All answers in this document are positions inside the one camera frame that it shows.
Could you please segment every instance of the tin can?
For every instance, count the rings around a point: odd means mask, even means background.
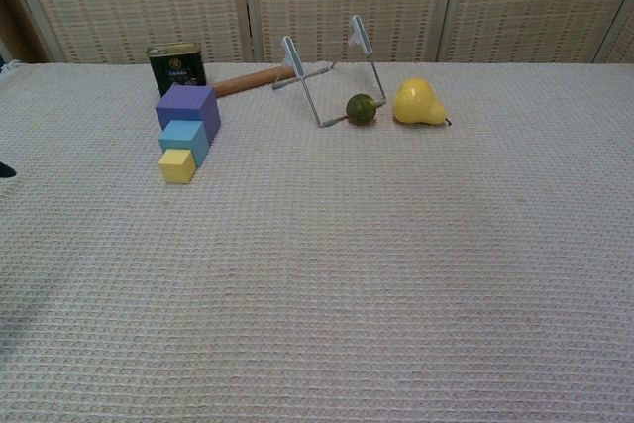
[[[172,84],[205,85],[205,69],[200,58],[200,44],[164,44],[146,50],[157,80],[160,96]]]

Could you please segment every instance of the green lime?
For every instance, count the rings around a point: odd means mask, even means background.
[[[369,123],[376,114],[376,101],[366,94],[356,94],[348,100],[346,114],[352,123]]]

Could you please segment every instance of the wooden handle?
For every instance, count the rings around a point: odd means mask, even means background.
[[[216,97],[222,98],[229,94],[273,83],[278,76],[279,79],[292,78],[295,76],[295,72],[292,68],[276,66],[275,68],[238,76],[237,78],[218,81],[213,84],[213,87],[216,90]]]

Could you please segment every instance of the foam block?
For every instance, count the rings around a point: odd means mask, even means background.
[[[194,156],[189,149],[168,149],[158,161],[166,182],[189,183],[196,171]]]
[[[211,144],[220,129],[216,91],[211,86],[172,84],[156,109],[161,129],[174,119],[202,121],[207,144]]]
[[[173,119],[169,121],[158,141],[163,151],[168,149],[191,150],[196,167],[202,165],[205,156],[207,156],[207,151],[209,151],[207,135],[202,121]]]

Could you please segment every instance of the yellow pear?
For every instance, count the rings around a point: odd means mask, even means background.
[[[401,84],[392,102],[392,114],[397,121],[407,124],[443,124],[447,118],[445,106],[422,78],[409,78]]]

